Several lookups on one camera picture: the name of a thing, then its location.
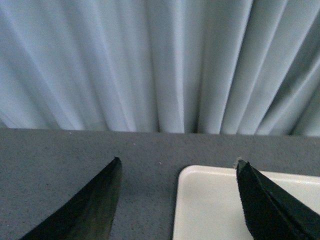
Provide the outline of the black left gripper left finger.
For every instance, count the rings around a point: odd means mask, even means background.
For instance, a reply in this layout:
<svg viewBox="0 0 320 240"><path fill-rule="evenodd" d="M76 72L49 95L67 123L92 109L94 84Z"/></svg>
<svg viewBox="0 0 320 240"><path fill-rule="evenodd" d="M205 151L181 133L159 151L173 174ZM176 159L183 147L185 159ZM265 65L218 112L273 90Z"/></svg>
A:
<svg viewBox="0 0 320 240"><path fill-rule="evenodd" d="M24 240L107 240L120 196L122 162L115 157Z"/></svg>

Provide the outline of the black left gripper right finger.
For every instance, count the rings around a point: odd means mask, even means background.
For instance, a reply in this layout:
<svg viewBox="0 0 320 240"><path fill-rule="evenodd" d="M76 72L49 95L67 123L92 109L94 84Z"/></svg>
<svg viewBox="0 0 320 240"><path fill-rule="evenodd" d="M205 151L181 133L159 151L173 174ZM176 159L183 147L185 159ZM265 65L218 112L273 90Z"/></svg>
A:
<svg viewBox="0 0 320 240"><path fill-rule="evenodd" d="M320 215L239 159L236 180L245 224L255 240L318 240Z"/></svg>

